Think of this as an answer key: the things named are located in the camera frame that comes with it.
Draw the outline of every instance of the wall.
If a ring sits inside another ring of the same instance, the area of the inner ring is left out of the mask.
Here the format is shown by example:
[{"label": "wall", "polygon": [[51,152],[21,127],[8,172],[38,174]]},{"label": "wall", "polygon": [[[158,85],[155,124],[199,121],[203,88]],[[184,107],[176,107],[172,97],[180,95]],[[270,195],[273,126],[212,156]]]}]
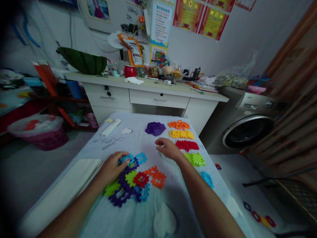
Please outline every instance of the wall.
[{"label": "wall", "polygon": [[[251,53],[256,50],[258,58],[253,74],[261,74],[312,1],[261,0],[255,3],[251,12],[234,6],[219,42],[172,27],[168,56],[172,61],[181,64],[183,68],[200,66],[206,75],[215,75],[228,67],[247,63]],[[40,4],[61,46],[70,47],[68,10],[46,2],[40,2]],[[43,21],[36,1],[28,4],[27,12],[29,32],[39,44],[44,44],[44,47],[38,49],[32,46],[33,49],[31,49],[30,46],[23,46],[11,29],[8,29],[8,40],[2,52],[5,57],[3,66],[34,75],[37,73],[30,62],[32,60],[50,59],[53,67],[62,67],[59,55],[55,52],[57,44]],[[84,25],[79,11],[73,10],[71,14],[73,48],[91,54],[104,55],[111,60],[119,59],[118,51],[113,52],[114,49],[106,42],[107,34],[92,32],[95,36],[104,39],[95,39],[97,46]]]}]

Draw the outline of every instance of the hand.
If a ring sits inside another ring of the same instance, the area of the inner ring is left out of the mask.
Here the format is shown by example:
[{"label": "hand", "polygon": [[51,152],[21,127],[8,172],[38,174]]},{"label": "hand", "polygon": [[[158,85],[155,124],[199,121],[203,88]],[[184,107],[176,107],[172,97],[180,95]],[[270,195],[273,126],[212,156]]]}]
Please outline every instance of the hand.
[{"label": "hand", "polygon": [[101,169],[95,177],[95,180],[101,189],[104,189],[109,184],[111,184],[127,167],[128,163],[130,163],[130,160],[126,160],[118,166],[118,160],[127,155],[129,155],[129,153],[126,151],[117,151],[116,153],[110,155],[103,163]]},{"label": "hand", "polygon": [[170,158],[177,162],[180,158],[184,157],[184,154],[177,148],[177,146],[170,139],[158,138],[155,141],[155,144],[158,145],[156,149],[165,155],[167,158]]}]

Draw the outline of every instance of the pink trash can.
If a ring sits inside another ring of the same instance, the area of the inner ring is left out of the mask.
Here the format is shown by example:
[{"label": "pink trash can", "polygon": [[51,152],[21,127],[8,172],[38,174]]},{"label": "pink trash can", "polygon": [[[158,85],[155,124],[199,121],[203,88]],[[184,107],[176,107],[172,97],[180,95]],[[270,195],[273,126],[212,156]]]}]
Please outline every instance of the pink trash can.
[{"label": "pink trash can", "polygon": [[40,150],[54,150],[68,142],[63,121],[63,118],[51,114],[34,115],[12,123],[8,131]]}]

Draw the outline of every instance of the watermelon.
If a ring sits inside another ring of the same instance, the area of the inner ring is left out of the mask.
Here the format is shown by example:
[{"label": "watermelon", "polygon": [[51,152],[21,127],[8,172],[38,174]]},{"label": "watermelon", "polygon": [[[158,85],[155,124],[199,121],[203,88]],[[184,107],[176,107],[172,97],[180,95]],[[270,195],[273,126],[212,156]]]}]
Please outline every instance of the watermelon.
[{"label": "watermelon", "polygon": [[85,74],[101,74],[107,66],[107,57],[91,55],[67,47],[57,50],[65,60],[78,71]]}]

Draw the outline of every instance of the washing machine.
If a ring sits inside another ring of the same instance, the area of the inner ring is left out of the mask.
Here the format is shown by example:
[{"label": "washing machine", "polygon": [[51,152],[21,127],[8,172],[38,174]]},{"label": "washing machine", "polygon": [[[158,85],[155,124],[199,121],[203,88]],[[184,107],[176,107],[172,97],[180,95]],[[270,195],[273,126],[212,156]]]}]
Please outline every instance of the washing machine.
[{"label": "washing machine", "polygon": [[199,135],[209,154],[237,153],[266,135],[288,103],[239,89],[224,87],[220,94],[229,98],[219,103]]}]

